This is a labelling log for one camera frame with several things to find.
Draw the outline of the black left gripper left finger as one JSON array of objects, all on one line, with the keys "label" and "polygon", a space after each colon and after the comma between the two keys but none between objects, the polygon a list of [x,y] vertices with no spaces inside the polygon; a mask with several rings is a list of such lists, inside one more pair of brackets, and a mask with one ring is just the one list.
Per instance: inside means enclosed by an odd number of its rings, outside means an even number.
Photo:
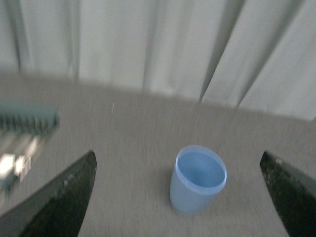
[{"label": "black left gripper left finger", "polygon": [[97,171],[89,151],[0,218],[2,237],[76,237],[91,198]]}]

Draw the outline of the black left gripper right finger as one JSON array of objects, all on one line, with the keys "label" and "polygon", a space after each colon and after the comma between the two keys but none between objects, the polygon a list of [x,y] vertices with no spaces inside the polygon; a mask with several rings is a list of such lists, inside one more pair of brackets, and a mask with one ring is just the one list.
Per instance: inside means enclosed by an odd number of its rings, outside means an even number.
[{"label": "black left gripper right finger", "polygon": [[269,151],[264,151],[260,168],[288,235],[314,237],[316,180]]}]

